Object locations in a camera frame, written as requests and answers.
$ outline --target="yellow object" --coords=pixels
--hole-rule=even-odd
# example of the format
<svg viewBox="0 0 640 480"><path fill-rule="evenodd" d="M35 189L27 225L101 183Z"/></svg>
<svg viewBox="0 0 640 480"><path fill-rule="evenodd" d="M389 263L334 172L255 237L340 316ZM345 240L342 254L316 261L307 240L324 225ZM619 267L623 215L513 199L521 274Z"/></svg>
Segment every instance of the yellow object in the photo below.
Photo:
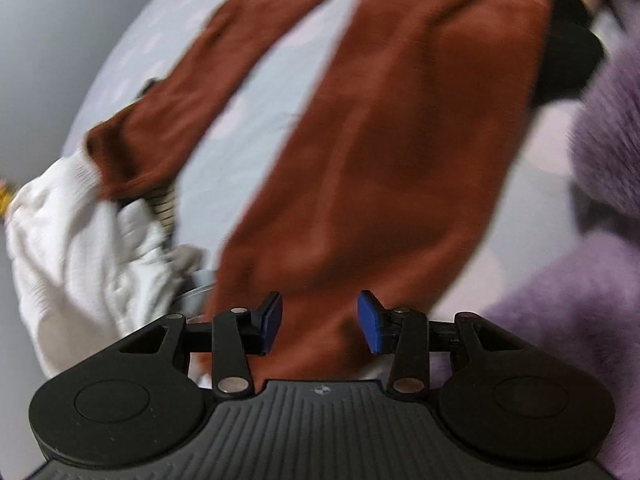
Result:
<svg viewBox="0 0 640 480"><path fill-rule="evenodd" d="M11 200L14 199L14 195L15 192L13 188L4 182L0 182L0 218L4 218Z"/></svg>

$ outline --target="purple fuzzy fabric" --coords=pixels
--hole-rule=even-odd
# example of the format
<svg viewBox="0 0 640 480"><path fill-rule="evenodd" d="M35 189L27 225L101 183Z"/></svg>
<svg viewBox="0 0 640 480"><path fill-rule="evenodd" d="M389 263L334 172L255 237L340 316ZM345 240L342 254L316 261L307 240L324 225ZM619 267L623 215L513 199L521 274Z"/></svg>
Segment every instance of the purple fuzzy fabric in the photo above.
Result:
<svg viewBox="0 0 640 480"><path fill-rule="evenodd" d="M571 156L584 192L640 218L640 36L627 38L594 76Z"/></svg>
<svg viewBox="0 0 640 480"><path fill-rule="evenodd" d="M640 248L598 230L484 316L599 378L616 419L598 461L620 480L638 480Z"/></svg>

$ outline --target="white knit sweater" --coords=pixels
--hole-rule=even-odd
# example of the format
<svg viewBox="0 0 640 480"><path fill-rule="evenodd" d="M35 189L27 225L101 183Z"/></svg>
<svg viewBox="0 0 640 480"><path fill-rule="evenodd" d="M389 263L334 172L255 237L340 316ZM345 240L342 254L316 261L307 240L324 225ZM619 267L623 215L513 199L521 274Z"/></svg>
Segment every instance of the white knit sweater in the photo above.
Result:
<svg viewBox="0 0 640 480"><path fill-rule="evenodd" d="M80 149L25 185L8 211L20 315L49 377L166 314L194 261L164 252L143 200L118 211L98 200L98 185Z"/></svg>

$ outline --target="striped fabric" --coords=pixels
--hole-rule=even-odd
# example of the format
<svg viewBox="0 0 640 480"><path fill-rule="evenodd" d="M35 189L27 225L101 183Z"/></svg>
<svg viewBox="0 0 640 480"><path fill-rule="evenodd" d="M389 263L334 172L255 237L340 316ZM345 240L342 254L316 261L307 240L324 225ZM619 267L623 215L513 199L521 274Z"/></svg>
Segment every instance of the striped fabric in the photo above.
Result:
<svg viewBox="0 0 640 480"><path fill-rule="evenodd" d="M171 237L175 226L175 180L166 186L156 187L146 192L142 198L162 224L166 237Z"/></svg>

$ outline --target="ribbed black surface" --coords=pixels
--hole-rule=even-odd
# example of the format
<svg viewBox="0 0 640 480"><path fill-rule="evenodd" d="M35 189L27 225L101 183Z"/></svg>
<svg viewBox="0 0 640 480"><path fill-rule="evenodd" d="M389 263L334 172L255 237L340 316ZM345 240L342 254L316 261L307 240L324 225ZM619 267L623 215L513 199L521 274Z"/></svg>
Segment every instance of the ribbed black surface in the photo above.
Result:
<svg viewBox="0 0 640 480"><path fill-rule="evenodd" d="M420 404L377 383L272 381L259 396L226 402L182 449L114 472L56 462L37 480L610 480L594 463L564 471L503 469L450 442Z"/></svg>

